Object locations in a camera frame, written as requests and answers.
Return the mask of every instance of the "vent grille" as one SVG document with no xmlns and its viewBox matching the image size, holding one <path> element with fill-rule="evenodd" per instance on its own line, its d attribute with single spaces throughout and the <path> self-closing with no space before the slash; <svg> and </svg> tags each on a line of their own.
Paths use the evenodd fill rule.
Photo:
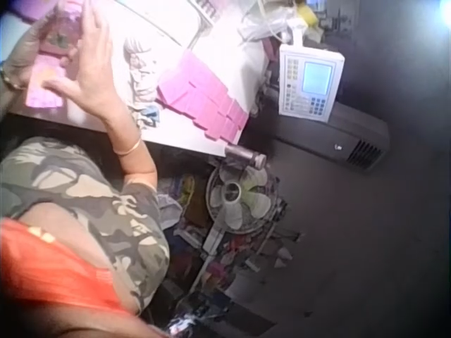
<svg viewBox="0 0 451 338">
<path fill-rule="evenodd" d="M 347 162 L 354 167 L 368 170 L 383 155 L 383 151 L 370 143 L 359 141 Z"/>
</svg>

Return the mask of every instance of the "hand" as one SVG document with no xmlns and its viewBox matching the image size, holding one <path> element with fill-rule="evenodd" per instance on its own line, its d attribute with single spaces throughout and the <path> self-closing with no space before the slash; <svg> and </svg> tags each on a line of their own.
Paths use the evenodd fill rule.
<svg viewBox="0 0 451 338">
<path fill-rule="evenodd" d="M 111 112 L 123 105 L 113 82 L 112 49 L 107 22 L 92 8 L 91 0 L 86 0 L 76 80 L 55 77 L 43 85 L 68 97 L 87 113 L 108 120 Z"/>
<path fill-rule="evenodd" d="M 55 18 L 56 8 L 35 22 L 14 46 L 10 56 L 3 64 L 4 71 L 12 83 L 21 87 L 28 86 L 39 45 L 49 33 Z"/>
</svg>

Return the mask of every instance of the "person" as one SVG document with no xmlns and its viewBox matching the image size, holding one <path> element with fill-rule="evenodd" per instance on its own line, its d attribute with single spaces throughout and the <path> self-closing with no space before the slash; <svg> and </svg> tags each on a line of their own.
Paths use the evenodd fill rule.
<svg viewBox="0 0 451 338">
<path fill-rule="evenodd" d="M 27 87 L 55 12 L 2 63 L 2 116 Z M 115 90 L 111 53 L 108 24 L 86 0 L 81 40 L 61 59 L 67 66 L 78 58 L 76 79 L 43 85 L 103 122 L 123 169 L 122 191 L 83 149 L 57 139 L 29 139 L 0 165 L 4 290 L 45 337 L 165 337 L 135 316 L 161 284 L 169 249 L 159 227 L 157 169 Z"/>
</svg>

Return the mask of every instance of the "digital display screen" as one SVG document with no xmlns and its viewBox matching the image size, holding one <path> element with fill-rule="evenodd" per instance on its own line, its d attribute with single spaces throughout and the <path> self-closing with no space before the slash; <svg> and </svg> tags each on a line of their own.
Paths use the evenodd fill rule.
<svg viewBox="0 0 451 338">
<path fill-rule="evenodd" d="M 318 63 L 305 63 L 303 92 L 326 95 L 329 89 L 332 67 Z"/>
</svg>

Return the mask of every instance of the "gold bangle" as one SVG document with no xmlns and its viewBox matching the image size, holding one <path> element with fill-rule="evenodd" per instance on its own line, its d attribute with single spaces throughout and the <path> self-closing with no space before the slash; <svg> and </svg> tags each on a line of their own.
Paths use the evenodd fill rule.
<svg viewBox="0 0 451 338">
<path fill-rule="evenodd" d="M 140 137 L 140 139 L 138 139 L 138 142 L 136 142 L 136 144 L 134 145 L 134 146 L 132 146 L 131 148 L 130 148 L 130 150 L 127 150 L 127 151 L 117 151 L 117 150 L 115 150 L 114 148 L 113 148 L 113 151 L 114 151 L 114 153 L 116 154 L 116 155 L 118 155 L 118 156 L 127 156 L 127 155 L 130 155 L 132 152 L 134 152 L 136 149 L 138 149 L 138 147 L 140 146 L 140 144 L 141 144 L 141 137 Z"/>
<path fill-rule="evenodd" d="M 18 91 L 23 91 L 26 88 L 25 87 L 21 87 L 20 85 L 13 83 L 11 81 L 11 79 L 9 78 L 9 76 L 5 73 L 5 70 L 3 69 L 3 64 L 5 61 L 0 63 L 0 76 L 1 79 L 6 83 L 6 85 L 14 90 L 18 90 Z"/>
</svg>

